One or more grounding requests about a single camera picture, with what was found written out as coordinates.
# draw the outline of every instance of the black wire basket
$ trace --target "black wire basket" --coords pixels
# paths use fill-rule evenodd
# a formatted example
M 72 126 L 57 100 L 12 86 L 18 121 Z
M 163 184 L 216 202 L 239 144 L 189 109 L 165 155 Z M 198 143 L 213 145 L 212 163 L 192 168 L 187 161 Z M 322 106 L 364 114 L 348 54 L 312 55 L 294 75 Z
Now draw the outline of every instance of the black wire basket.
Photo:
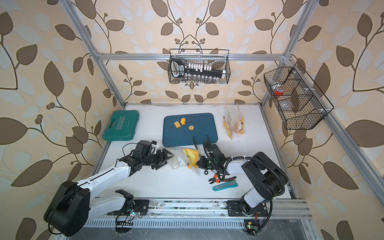
M 228 84 L 228 55 L 223 49 L 170 49 L 169 82 Z
M 298 63 L 293 67 L 280 67 L 264 74 L 264 82 L 277 111 L 286 129 L 314 128 L 334 106 L 315 83 L 308 86 L 302 79 L 304 74 L 298 68 Z M 327 101 L 328 106 L 319 98 Z

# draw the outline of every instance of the leaf pattern wallpaper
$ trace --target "leaf pattern wallpaper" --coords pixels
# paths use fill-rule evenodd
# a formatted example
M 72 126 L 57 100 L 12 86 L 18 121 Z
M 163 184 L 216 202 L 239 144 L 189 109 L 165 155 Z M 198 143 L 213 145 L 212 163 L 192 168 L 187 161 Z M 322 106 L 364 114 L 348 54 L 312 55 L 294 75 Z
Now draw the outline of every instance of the leaf pattern wallpaper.
M 293 53 L 381 174 L 383 11 L 382 1 L 321 0 Z M 381 239 L 383 207 L 326 123 L 308 131 L 286 130 L 271 100 L 265 109 L 293 184 L 308 201 L 324 240 Z
M 0 2 L 4 239 L 50 237 L 43 213 L 62 182 L 90 174 L 119 109 L 57 3 Z
M 73 0 L 94 45 L 104 53 L 228 49 L 283 53 L 303 0 Z

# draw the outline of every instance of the brown leaf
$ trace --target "brown leaf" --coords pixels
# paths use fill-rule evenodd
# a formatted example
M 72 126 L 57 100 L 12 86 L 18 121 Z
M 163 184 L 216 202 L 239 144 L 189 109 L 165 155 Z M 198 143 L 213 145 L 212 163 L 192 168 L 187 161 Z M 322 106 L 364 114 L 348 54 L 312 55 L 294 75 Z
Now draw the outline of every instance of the brown leaf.
M 106 98 L 110 98 L 110 97 L 112 96 L 112 93 L 111 93 L 111 91 L 109 90 L 109 88 L 105 89 L 105 90 L 103 91 L 103 94 L 104 94 L 104 96 L 105 96 Z
M 195 97 L 195 100 L 198 102 L 198 103 L 202 103 L 203 101 L 204 101 L 204 98 L 203 98 L 203 96 L 201 96 L 201 95 L 194 95 L 194 97 Z
M 64 80 L 53 62 L 50 62 L 44 71 L 44 83 L 48 90 L 58 97 L 64 90 Z
M 59 0 L 47 0 L 47 3 L 49 5 L 56 5 L 59 2 Z
M 273 21 L 270 19 L 259 19 L 255 21 L 255 26 L 261 31 L 268 31 L 273 28 Z
M 321 231 L 321 234 L 323 235 L 324 240 L 335 240 L 333 236 L 329 234 L 326 230 L 320 229 L 320 231 Z
M 94 130 L 93 130 L 93 134 L 94 134 L 95 136 L 99 135 L 100 130 L 101 130 L 101 120 L 99 120 L 99 121 L 97 122 L 97 124 L 96 124 L 96 126 L 95 126 L 95 128 L 94 128 Z
M 7 35 L 13 30 L 13 21 L 7 12 L 0 14 L 0 34 Z
M 256 69 L 256 75 L 260 74 L 264 70 L 264 64 L 261 64 L 257 69 Z
M 83 150 L 83 144 L 74 137 L 65 137 L 68 151 L 73 154 L 79 154 Z
M 285 128 L 284 124 L 281 123 L 281 129 L 283 130 L 283 134 L 285 137 L 288 137 L 289 133 L 288 130 Z
M 134 81 L 134 82 L 133 82 L 133 85 L 134 85 L 134 86 L 140 86 L 141 83 L 142 83 L 141 80 L 137 80 L 137 81 Z
M 84 27 L 85 27 L 85 30 L 87 30 L 89 37 L 92 38 L 91 30 L 89 29 L 88 25 L 85 25 Z
M 151 0 L 152 8 L 160 17 L 166 17 L 168 15 L 168 6 L 162 0 Z
M 72 128 L 73 135 L 77 138 L 81 143 L 88 142 L 88 131 L 83 127 L 73 127 Z
M 314 82 L 315 84 L 313 87 L 316 89 L 320 96 L 323 96 L 331 84 L 331 73 L 329 72 L 327 64 L 323 63 L 323 65 L 320 67 L 316 77 L 314 78 Z
M 119 69 L 120 69 L 120 72 L 122 72 L 124 75 L 128 75 L 128 71 L 121 64 L 119 64 Z
M 240 91 L 240 92 L 237 92 L 237 93 L 242 95 L 242 96 L 249 96 L 249 95 L 251 95 L 250 91 Z
M 76 73 L 80 71 L 83 66 L 83 57 L 78 57 L 73 61 L 73 72 Z
M 92 59 L 90 59 L 90 58 L 87 59 L 87 65 L 88 65 L 89 73 L 93 76 L 94 69 L 93 69 Z
M 140 103 L 151 104 L 151 100 L 150 99 L 146 99 L 146 100 L 141 101 Z
M 209 35 L 216 36 L 218 35 L 218 29 L 216 24 L 214 23 L 206 23 L 205 24 L 205 30 Z
M 359 187 L 355 181 L 348 175 L 348 173 L 334 162 L 325 162 L 324 171 L 330 180 L 342 188 L 355 190 Z
M 302 156 L 307 156 L 312 150 L 313 140 L 312 138 L 304 139 L 299 146 L 297 146 L 297 151 Z
M 241 104 L 244 104 L 245 102 L 243 100 L 240 100 L 240 99 L 235 99 L 234 103 L 241 105 Z
M 51 233 L 49 232 L 48 229 L 43 231 L 37 238 L 36 240 L 49 240 L 49 237 L 51 236 Z
M 305 167 L 302 164 L 299 165 L 299 172 L 300 172 L 300 175 L 303 177 L 304 181 L 306 181 L 309 184 L 312 184 L 310 176 L 308 175 L 307 169 L 305 169 Z
M 55 26 L 55 29 L 60 34 L 60 36 L 62 36 L 63 38 L 65 38 L 67 40 L 72 41 L 76 38 L 74 31 L 68 25 L 58 24 Z
M 111 20 L 108 20 L 105 23 L 105 25 L 111 31 L 120 31 L 124 28 L 124 21 L 117 20 L 117 19 L 111 19 Z
M 181 101 L 182 101 L 183 103 L 187 103 L 187 102 L 189 102 L 190 99 L 191 99 L 191 95 L 188 94 L 188 95 L 184 95 L 184 96 L 181 98 Z
M 0 145 L 11 144 L 21 139 L 28 128 L 12 118 L 0 118 Z
M 147 94 L 147 92 L 143 92 L 143 91 L 135 91 L 133 94 L 135 94 L 136 96 L 143 96 L 145 94 Z
M 297 94 L 296 89 L 293 90 L 292 95 L 290 97 L 290 100 L 292 102 L 292 110 L 293 110 L 293 112 L 294 113 L 298 112 L 299 108 L 300 108 L 300 97 Z
M 213 49 L 209 54 L 218 54 L 218 48 Z
M 13 181 L 13 187 L 25 187 L 32 185 L 45 177 L 51 170 L 53 162 L 48 159 L 35 162 Z
M 358 120 L 351 123 L 347 131 L 360 147 L 384 145 L 384 126 L 371 120 Z
M 212 69 L 218 69 L 221 68 L 225 64 L 224 61 L 216 61 L 212 63 Z
M 266 51 L 265 50 L 260 50 L 260 51 L 256 51 L 252 54 L 266 54 Z
M 215 98 L 219 94 L 219 92 L 220 92 L 219 90 L 210 91 L 207 94 L 207 98 Z
M 303 38 L 304 41 L 309 42 L 309 41 L 314 40 L 315 37 L 317 37 L 317 35 L 319 35 L 320 31 L 321 31 L 320 26 L 317 26 L 317 25 L 311 26 L 310 28 L 308 28 L 308 30 L 304 34 L 304 38 Z
M 306 139 L 307 130 L 296 130 L 293 134 L 293 142 L 299 145 L 304 139 Z
M 367 37 L 372 30 L 372 19 L 363 13 L 358 21 L 358 32 L 361 36 Z
M 167 95 L 168 97 L 170 97 L 170 98 L 174 98 L 174 99 L 179 98 L 179 96 L 177 95 L 177 93 L 172 92 L 172 91 L 166 91 L 166 95 Z
M 251 85 L 251 82 L 248 81 L 248 80 L 241 80 L 241 83 L 242 83 L 243 85 L 246 85 L 246 86 L 250 86 L 250 85 Z
M 344 67 L 349 67 L 353 64 L 355 55 L 349 48 L 337 46 L 336 57 L 341 65 L 343 65 Z
M 305 73 L 305 62 L 303 59 L 301 59 L 301 58 L 297 59 L 297 66 L 299 67 L 300 71 Z
M 168 71 L 168 65 L 169 63 L 167 62 L 157 62 L 157 64 L 164 70 Z
M 115 96 L 113 96 L 113 98 L 112 98 L 113 107 L 116 107 L 116 103 L 117 103 L 117 99 Z
M 163 36 L 168 36 L 173 32 L 173 24 L 172 23 L 164 23 L 161 27 L 160 34 Z
M 303 0 L 286 0 L 283 6 L 283 16 L 285 18 L 291 18 L 299 11 Z
M 209 6 L 209 14 L 212 17 L 219 16 L 225 8 L 226 0 L 214 0 Z
M 36 222 L 30 217 L 23 218 L 16 233 L 16 240 L 30 240 L 36 232 Z
M 353 240 L 353 233 L 348 221 L 342 220 L 336 226 L 336 233 L 339 240 Z
M 74 0 L 77 8 L 89 19 L 96 17 L 96 8 L 92 0 Z
M 293 31 L 295 30 L 295 27 L 296 27 L 296 25 L 293 24 L 292 27 L 291 27 L 291 30 L 289 31 L 289 37 L 292 36 L 292 33 L 293 33 Z
M 91 108 L 92 103 L 92 97 L 91 92 L 89 91 L 88 87 L 85 87 L 83 90 L 83 94 L 81 95 L 81 107 L 84 110 L 84 112 L 88 112 Z
M 319 4 L 320 4 L 320 6 L 323 6 L 323 7 L 328 6 L 329 0 L 320 0 Z
M 72 181 L 74 178 L 76 178 L 80 170 L 81 170 L 81 163 L 78 162 L 76 163 L 75 166 L 73 166 L 67 180 Z
M 20 48 L 16 52 L 16 58 L 22 65 L 31 64 L 37 56 L 37 45 L 29 45 Z

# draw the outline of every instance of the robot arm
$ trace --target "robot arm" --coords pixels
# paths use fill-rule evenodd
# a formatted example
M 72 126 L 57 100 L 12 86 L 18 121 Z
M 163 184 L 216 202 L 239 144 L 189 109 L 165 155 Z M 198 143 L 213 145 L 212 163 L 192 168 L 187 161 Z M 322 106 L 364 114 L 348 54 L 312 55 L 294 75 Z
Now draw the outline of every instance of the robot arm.
M 108 197 L 95 197 L 142 166 L 158 170 L 166 165 L 173 155 L 166 149 L 154 153 L 153 144 L 156 142 L 140 141 L 129 155 L 116 160 L 114 166 L 79 182 L 62 183 L 44 214 L 44 221 L 69 237 L 95 217 L 120 210 L 124 205 L 133 206 L 133 196 L 123 190 Z

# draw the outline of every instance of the pliers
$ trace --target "pliers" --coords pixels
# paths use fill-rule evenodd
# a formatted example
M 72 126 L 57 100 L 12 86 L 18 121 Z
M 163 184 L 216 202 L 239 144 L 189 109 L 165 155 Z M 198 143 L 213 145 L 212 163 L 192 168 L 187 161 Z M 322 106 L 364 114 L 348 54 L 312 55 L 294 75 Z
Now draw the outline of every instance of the pliers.
M 235 180 L 235 179 L 236 179 L 236 176 L 234 176 L 234 177 L 230 177 L 230 178 L 226 178 L 226 179 L 224 179 L 224 181 L 222 181 L 222 182 L 229 182 L 229 181 L 233 181 L 233 180 Z M 214 182 L 219 183 L 219 182 L 220 182 L 220 179 L 217 179 L 217 174 L 215 174 L 215 176 L 214 176 L 213 178 L 209 179 L 208 181 L 210 182 L 209 184 L 213 184 Z

